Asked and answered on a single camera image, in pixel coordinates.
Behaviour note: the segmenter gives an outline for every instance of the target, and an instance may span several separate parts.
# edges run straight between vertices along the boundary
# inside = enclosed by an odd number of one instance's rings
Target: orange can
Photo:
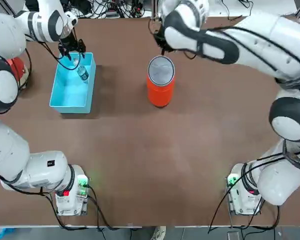
[[[174,94],[175,66],[166,56],[156,56],[148,65],[146,86],[149,101],[156,107],[169,104]]]

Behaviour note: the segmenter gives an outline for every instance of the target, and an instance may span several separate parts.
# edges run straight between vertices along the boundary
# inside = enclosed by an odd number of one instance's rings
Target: plastic water bottle
[[[79,60],[75,58],[73,60],[73,63],[74,63],[74,66],[76,67],[79,64]],[[89,77],[89,73],[88,73],[86,67],[83,65],[79,65],[76,72],[78,73],[78,75],[80,76],[82,81],[84,81],[86,83],[87,79]]]

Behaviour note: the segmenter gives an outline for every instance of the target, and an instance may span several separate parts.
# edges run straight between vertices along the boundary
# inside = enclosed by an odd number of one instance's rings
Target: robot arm
[[[15,17],[23,33],[37,42],[58,42],[78,23],[73,13],[64,13],[60,1],[38,0],[38,5],[39,12],[20,11]]]
[[[249,66],[285,81],[300,77],[299,62],[273,44],[248,32],[271,39],[300,58],[299,23],[260,12],[246,17],[234,26],[248,31],[232,28],[223,32],[221,29],[201,29],[208,17],[208,0],[183,1],[171,10],[178,3],[179,1],[167,0],[161,6],[162,26],[155,36],[166,41],[170,48],[168,50],[188,51],[220,64]]]
[[[63,12],[57,0],[39,0],[39,12],[16,18],[0,13],[0,112],[17,101],[17,81],[7,59],[26,48],[26,36],[38,42],[58,42],[66,50],[85,52],[71,31],[77,17]],[[7,190],[46,188],[56,193],[59,215],[80,215],[87,209],[88,179],[78,165],[68,164],[61,151],[30,153],[26,140],[0,121],[0,180]]]
[[[162,25],[154,33],[156,42],[164,51],[187,51],[220,64],[240,64],[275,77],[282,89],[271,106],[269,122],[282,139],[263,157],[282,153],[284,139],[289,153],[300,153],[300,24],[258,13],[234,27],[201,29],[208,11],[208,0],[163,1]],[[273,159],[276,158],[239,163],[228,180],[235,182],[252,167]],[[294,164],[286,157],[243,177],[230,191],[230,209],[235,214],[252,215],[255,209],[259,211],[261,197],[273,205],[282,205],[299,186],[300,162]]]

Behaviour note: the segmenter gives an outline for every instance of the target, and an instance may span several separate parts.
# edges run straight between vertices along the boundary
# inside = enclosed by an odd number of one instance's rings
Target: table surface
[[[147,24],[79,21],[76,34],[97,64],[90,114],[61,115],[49,107],[56,62],[29,43],[28,89],[0,118],[29,142],[32,153],[60,150],[69,163],[82,166],[111,225],[208,225],[232,166],[261,156],[278,140],[268,113],[279,88],[249,67],[172,52],[167,56],[176,69],[174,96],[156,108],[147,100],[146,74],[161,50]],[[228,24],[211,17],[207,26]],[[50,46],[57,54],[57,44]],[[252,224],[272,225],[275,217],[276,208],[265,205]],[[92,204],[87,216],[62,219],[97,225]],[[248,217],[234,217],[233,223],[246,225]],[[46,199],[0,185],[0,225],[57,224]],[[214,225],[229,224],[224,203]],[[300,226],[300,188],[282,206],[280,224]]]

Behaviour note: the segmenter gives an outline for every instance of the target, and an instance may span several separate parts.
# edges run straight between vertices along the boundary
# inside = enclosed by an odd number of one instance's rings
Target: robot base
[[[71,190],[63,191],[62,196],[55,194],[59,216],[87,215],[89,188],[83,185],[88,185],[89,179],[80,166],[72,165],[72,167],[74,182]]]
[[[231,173],[226,178],[226,191],[229,187],[241,177],[241,170],[244,165],[242,163],[236,164]],[[235,186],[230,190],[228,196],[228,207],[231,215],[253,215],[256,210],[256,214],[260,212],[260,199],[261,195],[254,195],[246,190],[242,180],[237,182]]]

